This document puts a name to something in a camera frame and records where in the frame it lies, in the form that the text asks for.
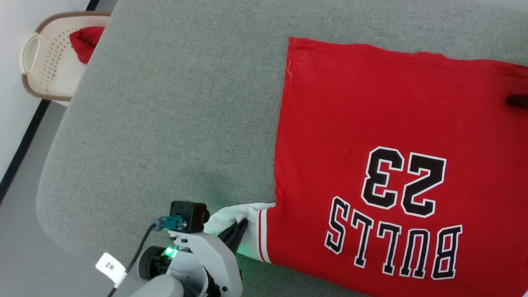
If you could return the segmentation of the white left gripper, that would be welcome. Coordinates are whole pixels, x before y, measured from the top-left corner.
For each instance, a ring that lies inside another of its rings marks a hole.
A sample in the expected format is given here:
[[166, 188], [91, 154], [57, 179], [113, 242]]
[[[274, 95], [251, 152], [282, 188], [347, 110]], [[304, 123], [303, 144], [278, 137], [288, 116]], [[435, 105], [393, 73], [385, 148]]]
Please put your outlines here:
[[178, 251], [170, 262], [167, 274], [196, 297], [205, 297], [209, 286], [213, 289], [218, 287], [221, 297], [241, 297], [243, 282], [235, 255], [247, 227], [248, 220], [242, 219], [217, 236], [169, 231]]

